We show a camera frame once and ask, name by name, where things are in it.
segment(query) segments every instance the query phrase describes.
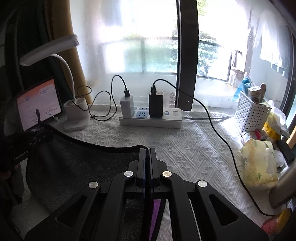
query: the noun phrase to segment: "lamp arm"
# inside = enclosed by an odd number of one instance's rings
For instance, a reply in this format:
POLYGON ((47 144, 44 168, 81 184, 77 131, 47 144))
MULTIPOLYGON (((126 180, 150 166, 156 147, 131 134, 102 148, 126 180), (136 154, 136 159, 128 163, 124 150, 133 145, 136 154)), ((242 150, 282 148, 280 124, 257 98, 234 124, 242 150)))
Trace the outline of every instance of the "lamp arm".
POLYGON ((52 56, 52 57, 56 57, 56 58, 58 58, 59 60, 61 60, 61 61, 65 64, 65 66, 66 66, 66 68, 67 68, 67 70, 68 70, 68 72, 69 72, 69 74, 70 74, 71 83, 72 83, 73 101, 75 102, 76 98, 75 98, 74 79, 73 79, 73 75, 72 75, 72 72, 71 72, 71 69, 70 69, 69 65, 68 65, 67 62, 66 62, 61 56, 59 56, 58 54, 55 54, 55 53, 54 53, 54 54, 52 54, 51 56, 52 56))

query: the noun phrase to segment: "blue towel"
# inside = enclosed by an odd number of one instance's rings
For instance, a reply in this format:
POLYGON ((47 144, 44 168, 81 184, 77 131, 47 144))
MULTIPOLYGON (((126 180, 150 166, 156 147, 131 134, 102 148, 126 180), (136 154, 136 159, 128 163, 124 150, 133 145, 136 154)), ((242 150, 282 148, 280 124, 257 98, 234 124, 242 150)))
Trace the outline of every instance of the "blue towel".
POLYGON ((252 87, 250 78, 249 77, 244 78, 243 81, 240 83, 240 85, 237 87, 235 93, 233 94, 231 101, 238 102, 241 91, 243 91, 246 95, 248 95, 248 88, 250 87, 252 87))

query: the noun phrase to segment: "white tablecloth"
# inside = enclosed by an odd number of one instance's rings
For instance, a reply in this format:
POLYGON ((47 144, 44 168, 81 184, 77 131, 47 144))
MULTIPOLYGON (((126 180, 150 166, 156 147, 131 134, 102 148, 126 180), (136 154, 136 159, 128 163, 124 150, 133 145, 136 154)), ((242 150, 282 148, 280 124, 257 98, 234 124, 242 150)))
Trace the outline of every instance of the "white tablecloth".
MULTIPOLYGON (((93 114, 104 112, 92 111, 93 114)), ((268 217, 261 215, 243 189, 234 168, 228 147, 212 130, 208 120, 184 120, 181 129, 121 126, 118 115, 111 120, 91 120, 82 131, 65 132, 76 139, 109 147, 144 145, 155 148, 157 158, 166 162, 168 170, 184 180, 196 182, 206 180, 233 205, 256 224, 261 225, 268 217)), ((190 117, 206 117, 204 112, 183 112, 190 117)), ((222 122, 213 121, 216 130, 230 144, 237 166, 243 171, 240 153, 242 144, 233 118, 222 122)), ((61 123, 54 124, 62 130, 61 123)), ((267 192, 253 193, 261 210, 277 213, 268 202, 267 192)), ((168 202, 162 219, 158 240, 172 240, 168 202)))

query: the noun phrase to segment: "lamp base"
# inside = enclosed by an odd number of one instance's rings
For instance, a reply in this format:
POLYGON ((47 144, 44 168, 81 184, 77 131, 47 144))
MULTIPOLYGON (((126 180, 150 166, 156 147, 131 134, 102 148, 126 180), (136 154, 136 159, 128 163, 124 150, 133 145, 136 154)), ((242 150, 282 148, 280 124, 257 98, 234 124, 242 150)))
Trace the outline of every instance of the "lamp base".
POLYGON ((90 114, 87 111, 88 105, 84 98, 78 98, 75 104, 72 100, 68 100, 64 104, 67 120, 64 123, 65 131, 79 131, 88 127, 90 122, 90 114))
POLYGON ((64 123, 65 131, 79 131, 88 127, 90 122, 90 118, 82 119, 82 120, 69 120, 67 119, 64 123))

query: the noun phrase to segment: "purple cloth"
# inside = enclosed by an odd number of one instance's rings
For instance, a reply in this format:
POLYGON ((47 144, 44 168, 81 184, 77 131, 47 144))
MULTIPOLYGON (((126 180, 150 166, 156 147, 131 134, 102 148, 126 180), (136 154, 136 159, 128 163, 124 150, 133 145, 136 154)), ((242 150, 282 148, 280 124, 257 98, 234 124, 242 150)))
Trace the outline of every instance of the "purple cloth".
POLYGON ((153 200, 153 213, 151 218, 149 241, 151 241, 151 237, 155 227, 155 223, 156 223, 156 219, 157 219, 157 215, 160 207, 160 202, 161 202, 161 199, 153 200))

